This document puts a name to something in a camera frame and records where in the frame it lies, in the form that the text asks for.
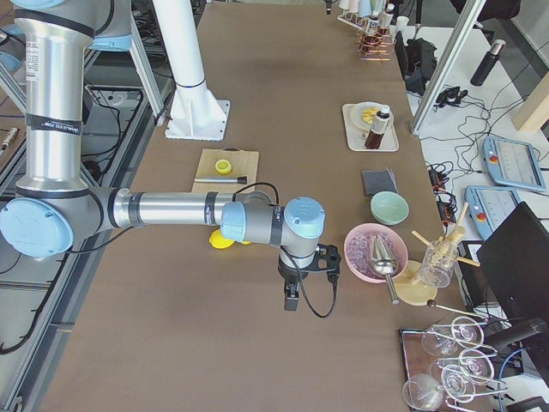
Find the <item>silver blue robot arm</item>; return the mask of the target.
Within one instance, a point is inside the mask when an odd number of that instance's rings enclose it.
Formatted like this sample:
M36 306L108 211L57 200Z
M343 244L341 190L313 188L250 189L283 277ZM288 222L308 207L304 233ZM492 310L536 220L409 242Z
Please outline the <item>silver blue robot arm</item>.
M322 245L325 212L309 197L280 205L248 185L234 193L147 193L93 187L81 178L84 53L131 47L127 1L17 1L26 40L27 160L1 232L20 253L48 258L113 228L151 224L217 226L226 239L277 248L284 307L306 298L303 280L325 272L336 285L340 255Z

